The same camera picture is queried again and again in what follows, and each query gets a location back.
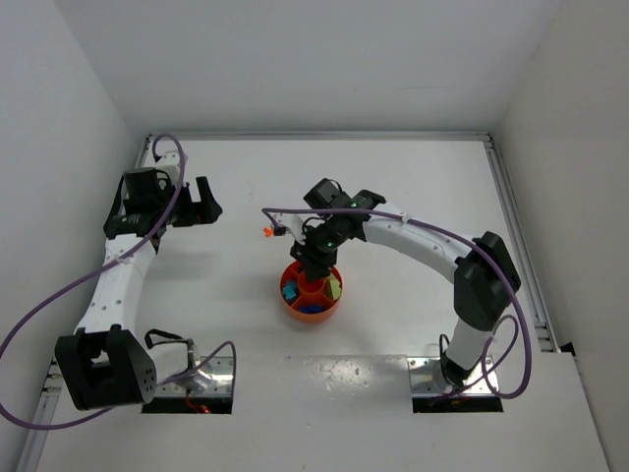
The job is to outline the lime green purple lego brick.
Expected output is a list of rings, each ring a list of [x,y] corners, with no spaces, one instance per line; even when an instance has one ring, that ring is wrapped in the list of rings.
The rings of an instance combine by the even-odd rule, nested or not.
[[[327,284],[327,289],[328,289],[328,298],[332,301],[337,301],[342,295],[341,283],[339,287],[330,286],[329,284]]]

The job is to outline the teal long lego brick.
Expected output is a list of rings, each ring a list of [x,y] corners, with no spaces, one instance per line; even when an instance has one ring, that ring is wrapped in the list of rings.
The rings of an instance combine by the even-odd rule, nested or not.
[[[291,287],[285,287],[282,290],[282,294],[288,303],[293,303],[298,297],[298,293]]]

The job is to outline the blue round lego piece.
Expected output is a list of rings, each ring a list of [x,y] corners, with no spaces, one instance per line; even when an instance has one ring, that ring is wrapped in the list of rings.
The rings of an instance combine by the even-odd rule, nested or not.
[[[308,305],[302,306],[299,311],[303,314],[315,315],[324,312],[325,309],[321,305]]]

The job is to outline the teal square lego brick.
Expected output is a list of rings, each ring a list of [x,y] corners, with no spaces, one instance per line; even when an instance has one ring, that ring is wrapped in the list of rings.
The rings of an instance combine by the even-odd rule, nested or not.
[[[285,287],[291,287],[293,288],[297,293],[299,293],[299,288],[298,288],[298,284],[296,280],[287,280],[286,283],[284,284],[282,290]]]

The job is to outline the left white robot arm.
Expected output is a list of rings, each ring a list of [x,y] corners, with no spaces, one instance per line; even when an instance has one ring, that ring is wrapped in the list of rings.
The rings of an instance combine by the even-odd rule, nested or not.
[[[200,200],[188,184],[178,188],[177,165],[123,174],[103,225],[107,267],[75,332],[58,338],[55,357],[75,407],[87,411],[148,404],[172,382],[201,393],[209,373],[197,368],[189,337],[153,328],[136,334],[143,283],[167,228],[212,224],[222,208],[206,177],[197,178]]]

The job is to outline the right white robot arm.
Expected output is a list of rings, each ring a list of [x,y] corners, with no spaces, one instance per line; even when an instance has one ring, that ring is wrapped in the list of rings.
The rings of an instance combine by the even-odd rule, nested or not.
[[[502,238],[485,232],[463,243],[412,223],[406,213],[369,190],[349,196],[327,178],[304,197],[309,211],[281,211],[295,243],[292,257],[309,282],[331,274],[340,246],[358,239],[392,249],[435,270],[453,286],[458,322],[439,357],[444,381],[460,387],[481,361],[490,334],[521,287]]]

